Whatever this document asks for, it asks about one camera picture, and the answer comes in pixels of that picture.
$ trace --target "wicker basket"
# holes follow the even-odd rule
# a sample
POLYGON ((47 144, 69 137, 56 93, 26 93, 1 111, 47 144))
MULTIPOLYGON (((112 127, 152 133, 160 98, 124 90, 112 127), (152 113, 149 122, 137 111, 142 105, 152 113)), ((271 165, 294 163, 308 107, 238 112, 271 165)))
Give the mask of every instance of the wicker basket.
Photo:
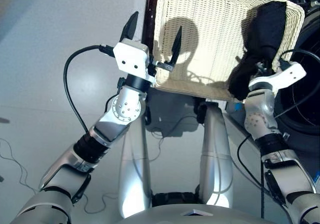
POLYGON ((238 101, 228 92, 228 79, 244 55, 247 29, 258 6, 287 2, 280 48, 272 63, 277 71, 280 54, 292 49, 304 21, 303 9, 287 0, 157 0, 153 54, 171 58, 171 47, 182 26, 181 52, 174 71, 158 68, 157 89, 215 100, 238 101))

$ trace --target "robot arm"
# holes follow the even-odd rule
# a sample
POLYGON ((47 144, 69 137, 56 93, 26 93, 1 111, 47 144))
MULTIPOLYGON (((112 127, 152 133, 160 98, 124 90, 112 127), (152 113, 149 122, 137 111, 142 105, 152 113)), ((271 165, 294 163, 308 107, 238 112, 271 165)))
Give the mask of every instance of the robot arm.
POLYGON ((288 87, 305 75, 301 65, 292 62, 282 72, 253 79, 245 100, 244 126, 260 149, 267 185, 294 224, 320 222, 320 194, 316 194, 313 180, 278 130, 273 90, 288 87))
POLYGON ((149 65, 172 71, 181 47, 179 29, 170 62, 161 63, 149 56, 146 45, 132 40, 137 25, 135 12, 123 28, 115 46, 100 45, 99 50, 116 59, 118 68, 128 73, 119 95, 109 110, 71 145, 48 169, 40 181, 40 192, 19 211, 12 224, 70 224, 71 209, 79 201, 100 159, 129 129, 130 123, 145 111, 147 90, 155 83, 155 71, 149 65))

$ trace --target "black cable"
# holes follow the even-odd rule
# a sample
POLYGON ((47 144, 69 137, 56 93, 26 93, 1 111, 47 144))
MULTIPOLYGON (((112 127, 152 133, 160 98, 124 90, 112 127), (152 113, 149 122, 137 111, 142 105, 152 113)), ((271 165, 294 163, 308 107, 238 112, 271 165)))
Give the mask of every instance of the black cable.
POLYGON ((178 127, 178 125, 180 124, 180 122, 181 122, 183 119, 186 119, 186 118, 194 118, 194 119, 197 119, 197 118, 196 118, 195 116, 193 116, 193 115, 186 115, 186 116, 184 116, 184 117, 181 117, 181 118, 176 122, 176 124, 173 126, 173 128, 171 128, 171 130, 167 133, 166 136, 162 136, 162 135, 156 134, 156 136, 161 137, 161 138, 158 138, 158 137, 154 136, 154 132, 161 132, 161 133, 162 133, 161 129, 158 128, 158 127, 154 127, 154 128, 153 128, 153 131, 151 132, 151 135, 152 135, 154 138, 156 138, 156 139, 159 140, 159 142, 158 142, 159 153, 156 155, 155 158, 150 159, 150 160, 149 160, 150 162, 153 162, 153 161, 157 160, 157 159, 160 157, 160 154, 161 154, 161 145, 162 145, 162 143, 164 142, 164 139, 167 138, 167 137, 178 127))
POLYGON ((240 164, 243 166, 243 168, 246 170, 246 172, 250 175, 250 177, 254 180, 254 182, 261 187, 261 189, 268 195, 270 195, 270 192, 261 185, 261 183, 255 178, 255 176, 251 173, 251 171, 249 171, 249 169, 246 167, 246 165, 242 162, 241 158, 240 158, 240 148, 243 146, 243 144, 246 142, 246 140, 248 140, 251 137, 251 135, 248 135, 238 146, 238 149, 236 150, 236 157, 238 159, 238 161, 240 162, 240 164))
POLYGON ((84 122, 84 120, 81 118, 79 112, 77 111, 74 102, 71 99, 70 93, 69 93, 69 88, 68 88, 68 82, 67 82, 67 74, 68 74, 68 68, 70 65, 70 62, 79 54, 84 53, 86 51, 90 51, 90 50, 95 50, 95 49, 99 49, 99 45, 91 45, 91 46, 87 46, 85 48, 82 48, 80 50, 75 51, 71 56, 69 56, 69 58, 66 60, 65 65, 64 65, 64 69, 63 69, 63 85, 64 85, 64 91, 66 94, 66 97, 69 101, 69 104, 72 108, 72 110, 74 111, 74 114, 76 115, 76 117, 78 118, 79 122, 81 123, 81 126, 83 127, 84 131, 87 133, 88 132, 88 128, 84 122))
POLYGON ((109 198, 109 199, 112 199, 112 200, 116 200, 118 199, 117 197, 112 197, 112 196, 109 196, 108 194, 110 193, 105 193, 101 196, 101 200, 102 200, 102 203, 103 203, 103 208, 101 208, 100 210, 97 210, 97 211, 88 211, 87 210, 87 205, 89 203, 89 198, 86 194, 83 194, 84 198, 85 198, 85 204, 84 204, 84 207, 83 207, 83 210, 85 213, 87 214, 98 214, 98 213, 101 213, 103 212, 106 208, 107 208, 107 204, 106 204, 106 201, 104 198, 109 198))
POLYGON ((261 218, 265 219, 265 177, 264 177, 264 164, 260 161, 260 177, 261 177, 261 218))
POLYGON ((5 143, 7 143, 8 147, 9 147, 9 150, 10 150, 10 156, 11 157, 4 157, 3 155, 1 155, 0 153, 0 158, 4 159, 4 160, 9 160, 9 161, 13 161, 15 162, 16 164, 18 164, 18 166, 20 167, 20 178, 19 178, 19 183, 22 185, 22 186, 25 186, 27 188, 29 188, 30 190, 32 190, 33 194, 36 194, 37 190, 32 188, 31 186, 29 186, 27 184, 27 178, 28 178, 28 171, 27 169, 22 165, 20 164, 20 162, 18 162, 14 156, 13 156, 13 152, 12 152, 12 147, 10 145, 10 143, 6 140, 6 139, 3 139, 3 138, 0 138, 1 141, 4 141, 5 143))
MULTIPOLYGON (((312 53, 311 51, 308 50, 302 50, 302 49, 290 49, 290 50, 286 50, 284 51, 281 55, 280 55, 280 60, 282 59, 282 56, 286 53, 302 53, 305 55, 309 55, 311 57, 313 57, 319 64, 320 64, 320 58, 312 53)), ((290 110, 292 110, 293 108, 299 106, 300 104, 304 103, 306 100, 308 100, 311 96, 313 96, 320 88, 320 80, 318 81, 318 83, 315 85, 314 89, 308 94, 306 95, 304 98, 302 98, 301 100, 297 101, 294 105, 290 106, 289 108, 287 108, 286 110, 284 110, 283 112, 281 112, 280 114, 276 115, 274 118, 278 118, 280 116, 282 116, 283 114, 289 112, 290 110)))
POLYGON ((117 94, 114 94, 113 96, 111 96, 111 97, 106 101, 105 107, 104 107, 104 112, 105 112, 105 113, 108 111, 109 102, 110 102, 113 98, 115 98, 117 95, 118 95, 118 93, 117 93, 117 94))

